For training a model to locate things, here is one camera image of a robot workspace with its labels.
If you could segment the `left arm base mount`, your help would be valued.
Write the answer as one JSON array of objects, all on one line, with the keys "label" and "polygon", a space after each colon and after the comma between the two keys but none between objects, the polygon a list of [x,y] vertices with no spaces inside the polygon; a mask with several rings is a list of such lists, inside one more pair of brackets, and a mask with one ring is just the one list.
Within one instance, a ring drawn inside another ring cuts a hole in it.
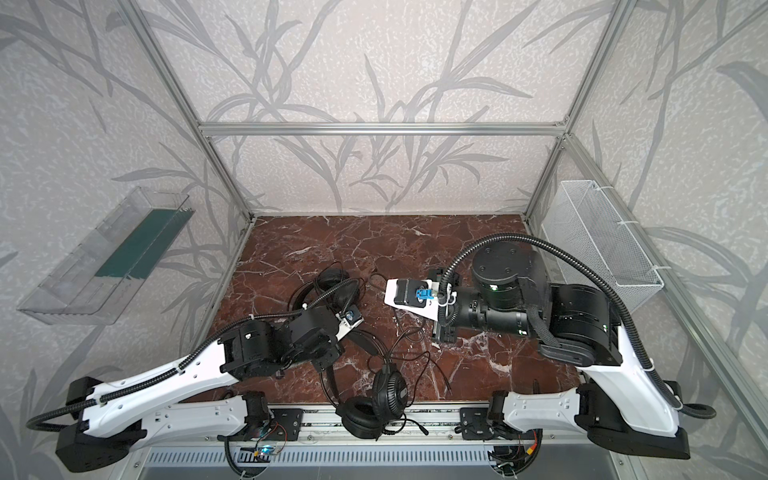
[{"label": "left arm base mount", "polygon": [[298,440],[304,411],[300,408],[278,408],[272,411],[269,425],[264,423],[247,426],[240,435],[247,440],[260,439],[262,442],[294,442]]}]

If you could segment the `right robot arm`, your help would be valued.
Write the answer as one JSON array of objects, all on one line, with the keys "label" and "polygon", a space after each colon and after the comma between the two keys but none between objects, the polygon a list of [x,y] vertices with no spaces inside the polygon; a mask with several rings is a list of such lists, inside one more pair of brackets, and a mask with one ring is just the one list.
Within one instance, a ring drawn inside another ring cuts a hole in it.
[{"label": "right robot arm", "polygon": [[438,274],[436,323],[528,337],[541,356],[586,379],[556,394],[497,391],[487,419],[517,433],[573,429],[606,450],[687,460],[679,418],[709,420],[713,407],[687,404],[663,380],[613,287],[574,255],[518,233],[464,248]]}]

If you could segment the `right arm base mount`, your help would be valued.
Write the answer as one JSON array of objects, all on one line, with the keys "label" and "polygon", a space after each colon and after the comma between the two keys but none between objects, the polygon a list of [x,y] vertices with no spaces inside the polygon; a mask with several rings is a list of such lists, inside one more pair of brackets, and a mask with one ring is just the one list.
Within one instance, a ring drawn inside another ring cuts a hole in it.
[{"label": "right arm base mount", "polygon": [[533,441],[532,431],[520,432],[503,422],[488,419],[488,408],[464,407],[459,409],[459,424],[454,429],[463,440]]}]

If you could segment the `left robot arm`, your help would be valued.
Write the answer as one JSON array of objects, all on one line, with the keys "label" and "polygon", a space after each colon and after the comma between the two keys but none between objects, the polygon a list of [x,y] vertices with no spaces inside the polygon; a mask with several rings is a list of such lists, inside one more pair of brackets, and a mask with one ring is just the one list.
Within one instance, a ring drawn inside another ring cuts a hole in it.
[{"label": "left robot arm", "polygon": [[26,427],[55,434],[56,456],[72,473],[113,465],[171,438],[228,442],[268,432],[273,416],[262,393],[189,399],[251,378],[279,377],[304,363],[326,370],[362,320],[356,306],[362,286],[338,272],[307,283],[292,309],[230,323],[175,361],[113,382],[82,377],[69,385],[64,406],[31,417]]}]

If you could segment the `black headphones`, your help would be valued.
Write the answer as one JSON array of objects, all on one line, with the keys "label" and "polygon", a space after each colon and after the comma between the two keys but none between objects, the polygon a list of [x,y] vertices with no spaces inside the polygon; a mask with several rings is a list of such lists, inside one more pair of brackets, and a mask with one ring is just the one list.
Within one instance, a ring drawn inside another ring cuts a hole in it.
[{"label": "black headphones", "polygon": [[347,270],[332,263],[310,281],[298,287],[289,297],[289,310],[301,309],[304,304],[324,305],[334,313],[346,314],[353,306],[359,306],[371,278],[353,277]]},{"label": "black headphones", "polygon": [[382,361],[380,369],[374,374],[368,395],[352,396],[343,400],[338,392],[333,367],[329,366],[320,371],[319,381],[323,393],[335,408],[335,414],[341,419],[342,426],[352,436],[362,440],[377,440],[382,436],[400,433],[409,423],[416,425],[422,434],[429,434],[426,427],[406,414],[406,409],[415,402],[421,380],[417,379],[412,386],[409,386],[396,362],[424,359],[425,367],[437,367],[438,364],[429,351],[423,351],[411,357],[395,352],[400,342],[412,335],[421,337],[424,335],[424,329],[411,328],[400,334],[390,346],[367,330],[354,329],[347,335],[360,348],[368,351],[370,356]]}]

